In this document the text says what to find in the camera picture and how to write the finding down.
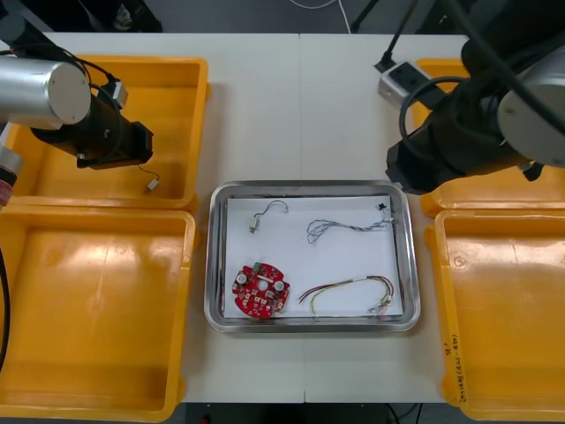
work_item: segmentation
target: yellow plastic bin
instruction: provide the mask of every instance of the yellow plastic bin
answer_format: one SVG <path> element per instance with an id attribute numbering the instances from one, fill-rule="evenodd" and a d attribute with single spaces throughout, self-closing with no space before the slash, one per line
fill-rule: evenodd
<path id="1" fill-rule="evenodd" d="M 0 234 L 12 310 L 0 416 L 167 419 L 183 395 L 192 217 L 10 205 Z"/>
<path id="2" fill-rule="evenodd" d="M 565 211 L 444 211 L 426 242 L 444 398 L 474 420 L 565 421 Z"/>
<path id="3" fill-rule="evenodd" d="M 418 65 L 434 78 L 468 76 L 458 59 L 422 59 Z M 415 125 L 422 125 L 428 113 L 423 105 L 414 106 Z M 565 209 L 565 169 L 546 166 L 534 182 L 529 182 L 516 166 L 490 175 L 460 178 L 423 195 L 421 201 L 430 217 L 454 208 Z"/>
<path id="4" fill-rule="evenodd" d="M 194 193 L 207 97 L 207 62 L 185 57 L 84 57 L 120 78 L 129 98 L 123 110 L 153 137 L 153 157 L 144 168 L 158 173 L 160 184 L 137 166 L 79 170 L 76 158 L 37 140 L 14 125 L 6 142 L 25 164 L 12 204 L 160 208 L 194 211 Z M 91 70 L 94 82 L 102 74 Z"/>

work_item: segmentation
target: table surface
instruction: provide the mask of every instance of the table surface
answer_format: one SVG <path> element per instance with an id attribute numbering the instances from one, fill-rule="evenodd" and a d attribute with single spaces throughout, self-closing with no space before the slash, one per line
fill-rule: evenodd
<path id="1" fill-rule="evenodd" d="M 385 179 L 398 111 L 373 68 L 388 35 L 48 34 L 75 54 L 204 57 L 207 101 L 197 192 L 245 179 Z M 462 36 L 405 35 L 397 60 L 459 57 Z M 229 335 L 203 314 L 205 249 L 195 255 L 182 376 L 187 402 L 440 402 L 443 358 L 424 243 L 411 197 L 422 314 L 405 333 Z M 256 384 L 248 375 L 269 374 Z"/>

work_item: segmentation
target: white paper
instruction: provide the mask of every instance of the white paper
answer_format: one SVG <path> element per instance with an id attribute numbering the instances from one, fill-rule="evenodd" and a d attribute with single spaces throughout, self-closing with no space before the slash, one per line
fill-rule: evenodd
<path id="1" fill-rule="evenodd" d="M 328 219 L 366 227 L 378 222 L 382 213 L 378 205 L 387 207 L 385 220 L 390 221 L 388 196 L 299 198 L 278 200 L 289 206 L 274 204 L 260 217 L 259 228 L 249 232 L 252 217 L 263 212 L 271 199 L 229 199 L 228 230 L 226 239 L 226 271 L 224 316 L 247 317 L 235 303 L 231 291 L 237 273 L 245 265 L 252 267 L 263 262 L 278 268 L 284 281 L 290 284 L 290 296 L 281 313 L 275 316 L 313 316 L 310 296 L 298 304 L 299 296 L 318 285 L 338 283 L 353 277 L 385 276 L 394 285 L 395 294 L 391 305 L 382 314 L 403 313 L 396 268 L 396 251 L 392 224 L 384 229 L 357 232 L 332 227 L 313 245 L 308 243 L 306 228 L 316 219 Z M 385 294 L 384 284 L 378 281 L 362 281 L 325 291 L 316 298 L 318 316 L 362 316 L 376 307 Z"/>

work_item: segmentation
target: metal tray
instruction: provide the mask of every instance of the metal tray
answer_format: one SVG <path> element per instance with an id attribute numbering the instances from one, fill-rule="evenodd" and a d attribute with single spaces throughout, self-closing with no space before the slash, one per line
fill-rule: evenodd
<path id="1" fill-rule="evenodd" d="M 403 314 L 396 316 L 300 317 L 254 320 L 223 314 L 228 199 L 390 196 Z M 221 185 L 212 195 L 208 224 L 204 312 L 218 331 L 291 333 L 310 331 L 404 331 L 420 316 L 418 274 L 406 195 L 388 181 L 239 181 Z"/>

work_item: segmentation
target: wire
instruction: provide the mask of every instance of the wire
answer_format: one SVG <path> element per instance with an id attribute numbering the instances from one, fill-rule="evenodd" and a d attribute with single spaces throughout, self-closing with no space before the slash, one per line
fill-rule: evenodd
<path id="1" fill-rule="evenodd" d="M 276 204 L 276 203 L 281 203 L 281 204 L 283 204 L 284 207 L 286 208 L 286 210 L 285 210 L 284 213 L 285 213 L 285 214 L 288 214 L 288 213 L 289 213 L 289 205 L 287 205 L 284 201 L 271 201 L 271 202 L 268 204 L 268 206 L 265 208 L 265 210 L 264 210 L 263 212 L 259 212 L 259 213 L 255 214 L 255 215 L 253 215 L 253 216 L 254 216 L 254 217 L 258 217 L 258 216 L 263 216 L 263 215 L 265 215 L 265 214 L 267 213 L 267 211 L 268 211 L 269 209 L 271 209 L 271 207 L 272 207 L 274 204 Z"/>
<path id="2" fill-rule="evenodd" d="M 6 264 L 4 263 L 4 256 L 2 249 L 0 249 L 0 280 L 2 283 L 2 294 L 4 298 L 4 329 L 2 332 L 2 346 L 0 347 L 0 372 L 6 360 L 6 353 L 8 352 L 8 340 L 10 339 L 10 286 L 8 285 L 8 274 L 6 273 Z"/>
<path id="3" fill-rule="evenodd" d="M 294 0 L 289 0 L 289 2 L 291 2 L 292 4 L 295 4 L 296 6 L 301 7 L 303 9 L 308 9 L 309 11 L 317 11 L 318 9 L 323 9 L 324 7 L 328 7 L 331 4 L 334 4 L 336 1 L 337 0 L 330 0 L 329 2 L 320 4 L 319 6 L 306 6 L 304 4 L 295 2 Z"/>
<path id="4" fill-rule="evenodd" d="M 93 64 L 92 62 L 88 62 L 85 59 L 81 59 L 79 57 L 76 57 L 76 60 L 80 63 L 80 64 L 85 64 L 87 66 L 90 66 L 91 68 L 95 69 L 98 72 L 101 72 L 104 74 L 104 76 L 108 79 L 109 82 L 113 82 L 115 81 L 117 78 L 112 75 L 110 72 L 106 71 L 104 68 L 102 68 L 101 66 L 97 65 L 97 64 Z"/>
<path id="5" fill-rule="evenodd" d="M 484 59 L 493 66 L 499 74 L 501 80 L 511 87 L 518 97 L 522 99 L 533 111 L 543 118 L 550 126 L 561 134 L 565 134 L 565 124 L 541 102 L 526 86 L 520 82 L 514 72 L 506 66 L 499 58 L 498 54 L 486 42 L 483 36 L 472 25 L 471 21 L 465 16 L 461 5 L 456 0 L 442 0 L 443 6 L 448 11 L 458 26 L 460 26 L 477 48 L 483 54 Z"/>
<path id="6" fill-rule="evenodd" d="M 296 2 L 295 0 L 289 0 L 289 2 L 291 2 L 292 4 L 294 4 L 294 5 L 298 6 L 298 7 L 301 7 L 302 9 L 307 9 L 307 10 L 309 10 L 309 11 L 317 11 L 317 10 L 319 10 L 319 9 L 323 9 L 323 8 L 325 8 L 325 7 L 328 7 L 328 6 L 330 6 L 330 5 L 334 4 L 334 3 L 338 3 L 338 4 L 339 4 L 339 8 L 340 8 L 340 10 L 341 10 L 341 12 L 342 12 L 342 15 L 343 15 L 343 20 L 345 21 L 345 27 L 347 28 L 347 33 L 348 33 L 348 34 L 351 34 L 350 22 L 349 22 L 349 20 L 347 19 L 347 13 L 345 12 L 345 9 L 343 8 L 342 0 L 330 0 L 330 1 L 327 2 L 327 3 L 320 4 L 320 5 L 318 5 L 318 6 L 307 6 L 307 5 L 305 5 L 305 4 L 301 4 L 301 3 Z"/>
<path id="7" fill-rule="evenodd" d="M 308 224 L 306 228 L 306 236 L 308 243 L 311 245 L 315 244 L 318 239 L 324 235 L 324 233 L 330 228 L 347 228 L 348 230 L 354 230 L 357 232 L 369 232 L 369 231 L 379 231 L 383 228 L 387 228 L 387 223 L 391 223 L 392 220 L 386 220 L 384 209 L 386 206 L 383 204 L 379 205 L 379 210 L 382 215 L 380 221 L 372 223 L 368 227 L 357 227 L 356 225 L 348 225 L 346 223 L 338 223 L 337 221 L 329 221 L 327 219 L 316 219 Z"/>
<path id="8" fill-rule="evenodd" d="M 388 49 L 386 49 L 385 52 L 382 54 L 382 58 L 380 59 L 380 62 L 382 64 L 390 63 L 392 59 L 392 50 L 395 48 L 395 45 L 398 42 L 400 35 L 403 33 L 404 27 L 406 27 L 406 24 L 408 23 L 408 19 L 410 19 L 410 16 L 414 12 L 414 9 L 416 9 L 417 4 L 418 4 L 418 0 L 412 0 L 412 3 L 410 4 L 410 6 L 408 6 L 406 13 L 404 13 L 403 19 L 400 21 L 400 25 L 398 26 L 398 29 L 396 29 L 395 35 L 392 37 L 392 40 L 388 45 Z"/>
<path id="9" fill-rule="evenodd" d="M 373 313 L 380 314 L 382 311 L 384 311 L 384 309 L 388 305 L 390 305 L 390 303 L 392 302 L 392 298 L 395 295 L 395 287 L 394 287 L 394 285 L 392 285 L 390 280 L 388 278 L 384 277 L 384 276 L 362 276 L 360 278 L 350 278 L 349 280 L 340 281 L 339 283 L 324 284 L 324 285 L 320 285 L 318 287 L 313 287 L 312 289 L 305 291 L 304 293 L 302 293 L 300 295 L 300 297 L 298 298 L 298 304 L 304 302 L 306 300 L 306 298 L 308 296 L 310 296 L 311 294 L 316 293 L 312 296 L 312 299 L 310 300 L 310 310 L 312 311 L 312 314 L 314 316 L 318 316 L 318 314 L 316 313 L 316 307 L 315 307 L 316 298 L 318 296 L 320 296 L 324 292 L 327 292 L 328 290 L 334 289 L 336 287 L 341 287 L 341 286 L 344 286 L 344 285 L 357 283 L 359 281 L 379 281 L 379 282 L 383 283 L 386 287 L 385 294 L 380 299 L 379 304 L 377 306 L 369 309 L 368 312 L 370 314 L 373 314 Z"/>
<path id="10" fill-rule="evenodd" d="M 400 107 L 400 116 L 399 116 L 399 123 L 398 124 L 399 124 L 399 127 L 400 127 L 400 135 L 403 138 L 404 146 L 406 146 L 413 155 L 415 155 L 415 156 L 417 156 L 420 159 L 423 159 L 425 161 L 432 161 L 435 158 L 434 155 L 422 151 L 422 149 L 420 149 L 418 146 L 416 146 L 410 140 L 410 136 L 406 132 L 406 114 L 408 113 L 408 109 L 410 108 L 410 106 L 412 105 L 412 103 L 414 102 L 416 97 L 418 97 L 428 87 L 436 86 L 436 85 L 440 84 L 441 82 L 461 82 L 463 80 L 465 80 L 465 78 L 463 78 L 463 77 L 432 78 L 432 79 L 429 79 L 428 81 L 426 81 L 425 83 L 423 83 L 421 86 L 416 88 L 414 91 L 412 91 L 409 95 L 407 95 L 404 98 L 403 104 Z"/>
<path id="11" fill-rule="evenodd" d="M 416 416 L 416 423 L 418 424 L 420 422 L 420 414 L 422 413 L 422 408 L 424 407 L 424 404 L 420 404 L 420 407 L 418 408 L 418 415 Z"/>
<path id="12" fill-rule="evenodd" d="M 142 171 L 146 172 L 147 174 L 155 175 L 155 177 L 157 178 L 157 181 L 159 181 L 159 178 L 161 178 L 161 176 L 158 173 L 153 172 L 152 170 L 145 170 L 145 169 L 141 168 L 141 165 L 138 165 L 138 168 L 140 168 Z"/>
<path id="13" fill-rule="evenodd" d="M 342 0 L 337 0 L 337 3 L 339 4 L 339 8 L 342 11 L 343 20 L 345 21 L 345 27 L 347 28 L 347 34 L 351 34 L 350 22 L 347 19 L 347 13 L 345 13 L 345 9 L 343 8 Z"/>
<path id="14" fill-rule="evenodd" d="M 390 413 L 392 413 L 392 416 L 395 417 L 395 424 L 400 424 L 400 420 L 398 419 L 398 415 L 396 415 L 395 408 L 393 408 L 391 404 L 385 404 L 385 406 L 388 408 Z"/>
<path id="15" fill-rule="evenodd" d="M 253 215 L 253 218 L 251 219 L 251 222 L 249 223 L 249 232 L 251 234 L 253 234 L 254 232 L 257 231 L 257 229 L 259 228 L 259 221 L 260 221 L 260 216 L 263 216 L 267 213 L 267 211 L 269 209 L 271 209 L 271 207 L 277 203 L 282 204 L 285 207 L 284 213 L 288 214 L 289 213 L 289 205 L 287 205 L 285 202 L 283 201 L 271 201 L 268 206 L 265 208 L 265 210 L 263 212 L 258 212 L 255 215 Z"/>

